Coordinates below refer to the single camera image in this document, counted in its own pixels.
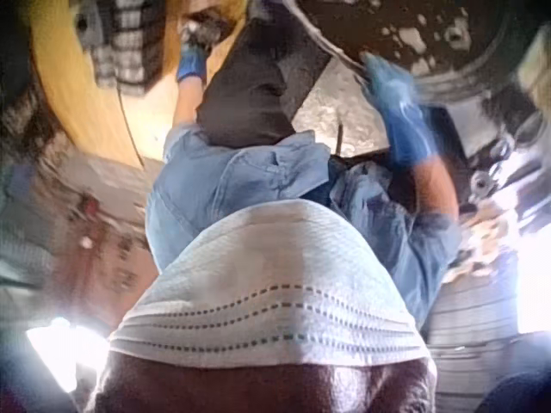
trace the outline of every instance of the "metal part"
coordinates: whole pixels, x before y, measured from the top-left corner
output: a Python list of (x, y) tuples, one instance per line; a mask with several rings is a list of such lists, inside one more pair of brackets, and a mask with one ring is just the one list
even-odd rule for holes
[(471, 196), (469, 202), (472, 204), (484, 200), (496, 188), (496, 182), (485, 170), (476, 170), (471, 177)]
[(112, 33), (110, 5), (107, 1), (84, 0), (74, 17), (78, 41), (84, 50), (106, 45)]
[(115, 49), (141, 49), (164, 36), (164, 21), (146, 28), (125, 30), (113, 35), (112, 44)]
[(154, 22), (164, 21), (164, 7), (147, 4), (142, 9), (117, 9), (113, 15), (116, 30), (142, 28)]

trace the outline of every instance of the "stitching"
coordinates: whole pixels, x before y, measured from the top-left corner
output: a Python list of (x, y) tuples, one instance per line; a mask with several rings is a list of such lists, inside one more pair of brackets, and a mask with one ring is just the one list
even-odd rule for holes
[(218, 322), (218, 323), (210, 323), (210, 324), (191, 324), (191, 325), (178, 325), (178, 324), (159, 324), (159, 323), (148, 323), (148, 324), (126, 324), (124, 327), (153, 327), (158, 329), (166, 329), (166, 330), (206, 330), (206, 329), (216, 329), (216, 328), (222, 328), (226, 327), (228, 325), (234, 325), (241, 322), (244, 322), (245, 320), (248, 320), (249, 318), (257, 317), (261, 314), (265, 314), (269, 311), (275, 311), (280, 310), (283, 308), (291, 308), (295, 307), (297, 309), (301, 309), (303, 311), (311, 311), (315, 312), (316, 314), (319, 314), (320, 316), (327, 317), (331, 321), (334, 321), (335, 323), (341, 324), (344, 327), (355, 329), (355, 330), (364, 330), (364, 331), (379, 331), (379, 332), (387, 332), (390, 334), (400, 334), (400, 333), (407, 333), (410, 334), (410, 331), (399, 331), (399, 330), (386, 330), (386, 329), (378, 329), (376, 327), (371, 327), (367, 325), (361, 325), (361, 324), (355, 324), (351, 323), (343, 318), (337, 317), (334, 314), (323, 310), (322, 308), (305, 304), (305, 303), (288, 303), (288, 302), (282, 302), (282, 303), (276, 303), (272, 304), (268, 307), (264, 307), (260, 310), (256, 310), (253, 312), (250, 312), (248, 314), (244, 314), (243, 316), (239, 316), (230, 320), (226, 320), (224, 322)]
[(205, 314), (213, 314), (215, 312), (221, 312), (221, 311), (227, 310), (229, 308), (233, 308), (236, 305), (241, 305), (243, 303), (246, 303), (249, 300), (256, 299), (257, 297), (260, 297), (260, 296), (262, 296), (264, 294), (267, 294), (267, 293), (272, 293), (272, 292), (277, 291), (279, 289), (281, 289), (281, 290), (294, 289), (294, 290), (308, 291), (310, 293), (314, 293), (314, 294), (316, 294), (320, 297), (323, 297), (324, 299), (328, 299), (329, 301), (331, 301), (332, 303), (338, 305), (339, 307), (344, 308), (347, 311), (351, 311), (355, 314), (358, 314), (358, 315), (361, 315), (361, 316), (367, 316), (367, 317), (371, 317), (371, 318), (383, 319), (382, 317), (374, 316), (372, 314), (369, 314), (366, 311), (359, 310), (359, 309), (353, 307), (352, 305), (348, 305), (344, 301), (342, 301), (341, 299), (338, 299), (337, 297), (335, 297), (335, 296), (333, 296), (329, 293), (322, 292), (318, 288), (314, 288), (314, 287), (310, 287), (310, 286), (302, 286), (302, 285), (299, 285), (299, 284), (273, 285), (273, 286), (270, 286), (270, 287), (263, 288), (260, 291), (255, 291), (255, 292), (253, 292), (253, 293), (251, 293), (251, 294), (249, 294), (249, 295), (247, 295), (247, 296), (245, 296), (241, 299), (237, 299), (237, 300), (235, 300), (231, 303), (224, 304), (224, 305), (217, 305), (216, 307), (212, 307), (212, 308), (209, 308), (209, 309), (206, 309), (206, 310), (177, 311), (177, 312), (166, 312), (166, 313), (159, 313), (159, 314), (144, 314), (144, 315), (140, 315), (140, 316), (136, 316), (136, 317), (194, 317), (194, 316), (201, 316), (201, 315), (205, 315)]
[(283, 334), (279, 336), (262, 337), (260, 339), (250, 340), (248, 342), (238, 342), (227, 346), (216, 347), (201, 347), (201, 346), (186, 346), (186, 345), (173, 345), (173, 344), (161, 344), (159, 342), (138, 342), (129, 340), (126, 338), (115, 338), (115, 340), (123, 342), (133, 342), (135, 344), (142, 344), (153, 348), (163, 348), (165, 350), (174, 350), (185, 353), (225, 353), (227, 351), (235, 351), (240, 349), (253, 348), (260, 345), (275, 344), (277, 342), (314, 342), (328, 347), (333, 347), (343, 351), (352, 351), (356, 353), (386, 353), (389, 351), (408, 351), (418, 349), (418, 346), (390, 346), (383, 348), (374, 348), (370, 346), (362, 346), (357, 344), (349, 344), (347, 342), (340, 342), (338, 340), (332, 340), (320, 336), (314, 336), (309, 334)]

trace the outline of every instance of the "forearm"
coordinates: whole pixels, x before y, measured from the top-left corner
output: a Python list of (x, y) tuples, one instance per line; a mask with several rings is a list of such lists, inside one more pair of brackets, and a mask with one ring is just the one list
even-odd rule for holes
[(200, 77), (185, 77), (178, 83), (178, 98), (172, 126), (195, 123), (197, 108), (203, 100), (203, 81)]
[(453, 219), (459, 216), (454, 183), (439, 156), (427, 158), (412, 167), (418, 208), (424, 213), (444, 213)]

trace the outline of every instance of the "bright light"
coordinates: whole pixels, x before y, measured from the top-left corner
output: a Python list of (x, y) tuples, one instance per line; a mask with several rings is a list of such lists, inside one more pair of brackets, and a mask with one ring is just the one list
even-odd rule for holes
[(518, 249), (517, 327), (551, 331), (551, 225), (521, 239)]
[(100, 376), (108, 356), (108, 342), (92, 330), (72, 328), (64, 318), (56, 318), (48, 327), (27, 331), (44, 364), (66, 392), (77, 388), (77, 364), (93, 368)]

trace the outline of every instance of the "person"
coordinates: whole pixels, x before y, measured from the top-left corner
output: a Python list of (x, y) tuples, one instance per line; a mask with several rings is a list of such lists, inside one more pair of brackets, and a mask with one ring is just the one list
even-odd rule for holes
[(161, 274), (111, 336), (90, 411), (435, 408), (416, 325), (455, 258), (458, 211), (414, 83), (362, 56), (390, 164), (413, 176), (409, 212), (389, 197), (387, 170), (349, 168), (293, 129), (277, 13), (250, 16), (204, 93), (212, 43), (186, 29), (146, 210)]

